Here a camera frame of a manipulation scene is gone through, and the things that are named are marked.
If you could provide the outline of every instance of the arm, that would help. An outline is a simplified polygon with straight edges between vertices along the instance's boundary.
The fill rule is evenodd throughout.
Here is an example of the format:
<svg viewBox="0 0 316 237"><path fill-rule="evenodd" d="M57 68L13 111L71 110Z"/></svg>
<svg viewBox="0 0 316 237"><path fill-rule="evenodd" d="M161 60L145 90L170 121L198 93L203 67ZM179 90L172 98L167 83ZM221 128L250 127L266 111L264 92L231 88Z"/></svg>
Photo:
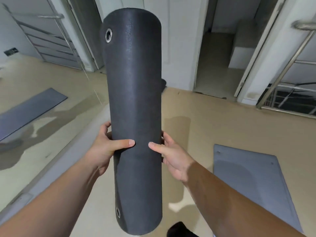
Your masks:
<svg viewBox="0 0 316 237"><path fill-rule="evenodd" d="M164 145L149 147L164 155L163 162L188 188L216 237L304 236L197 163L167 133L163 137Z"/></svg>
<svg viewBox="0 0 316 237"><path fill-rule="evenodd" d="M133 140L108 139L110 125L107 122L101 126L83 158L0 227L1 237L70 235L95 181L108 168L114 151L135 144Z"/></svg>

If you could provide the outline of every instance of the metal grommet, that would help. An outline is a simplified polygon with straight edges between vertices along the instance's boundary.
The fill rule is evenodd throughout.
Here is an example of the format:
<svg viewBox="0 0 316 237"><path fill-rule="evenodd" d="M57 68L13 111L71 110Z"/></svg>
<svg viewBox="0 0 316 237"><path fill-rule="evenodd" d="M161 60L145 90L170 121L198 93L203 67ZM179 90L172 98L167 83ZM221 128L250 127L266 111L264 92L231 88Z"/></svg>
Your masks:
<svg viewBox="0 0 316 237"><path fill-rule="evenodd" d="M116 207L116 215L118 216L119 219L121 218L121 213L119 212L118 207Z"/></svg>
<svg viewBox="0 0 316 237"><path fill-rule="evenodd" d="M109 43L112 39L112 30L108 28L105 33L105 41Z"/></svg>

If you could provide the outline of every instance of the forearm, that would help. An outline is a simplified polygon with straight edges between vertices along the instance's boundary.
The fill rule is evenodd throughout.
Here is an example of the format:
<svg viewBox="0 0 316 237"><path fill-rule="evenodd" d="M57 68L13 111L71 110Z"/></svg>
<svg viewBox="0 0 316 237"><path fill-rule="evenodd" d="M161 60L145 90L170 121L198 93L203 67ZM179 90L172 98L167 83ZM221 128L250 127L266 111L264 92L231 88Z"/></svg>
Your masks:
<svg viewBox="0 0 316 237"><path fill-rule="evenodd" d="M69 236L99 176L85 158L0 227L0 236Z"/></svg>
<svg viewBox="0 0 316 237"><path fill-rule="evenodd" d="M186 186L217 237L304 236L199 163L189 168Z"/></svg>

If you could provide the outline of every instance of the hand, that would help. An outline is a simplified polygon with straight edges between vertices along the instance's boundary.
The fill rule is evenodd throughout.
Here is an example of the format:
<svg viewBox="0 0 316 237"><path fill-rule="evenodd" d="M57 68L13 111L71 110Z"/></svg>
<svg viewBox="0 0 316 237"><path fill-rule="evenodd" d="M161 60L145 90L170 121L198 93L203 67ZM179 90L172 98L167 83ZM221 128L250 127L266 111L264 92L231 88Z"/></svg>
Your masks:
<svg viewBox="0 0 316 237"><path fill-rule="evenodd" d="M163 132L164 145L149 142L148 146L153 151L164 155L163 162L168 166L172 176L186 183L188 181L188 169L195 160L166 132Z"/></svg>
<svg viewBox="0 0 316 237"><path fill-rule="evenodd" d="M109 121L101 125L94 143L84 156L85 159L92 162L93 165L98 168L100 175L103 175L108 168L114 151L135 145L134 140L113 141L111 132L107 132L110 126L111 122Z"/></svg>

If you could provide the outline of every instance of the left hand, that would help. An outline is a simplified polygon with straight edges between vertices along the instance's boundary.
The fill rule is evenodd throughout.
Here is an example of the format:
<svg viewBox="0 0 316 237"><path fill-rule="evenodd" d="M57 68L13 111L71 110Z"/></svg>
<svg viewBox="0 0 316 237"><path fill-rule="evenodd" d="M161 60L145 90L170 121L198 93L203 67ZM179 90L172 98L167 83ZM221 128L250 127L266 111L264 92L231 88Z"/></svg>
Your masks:
<svg viewBox="0 0 316 237"><path fill-rule="evenodd" d="M129 148L135 145L134 140L112 140L111 132L107 129L111 126L111 122L106 122L100 127L100 131L85 154L84 158L92 162L99 170L99 175L103 175L109 166L110 159L114 151Z"/></svg>

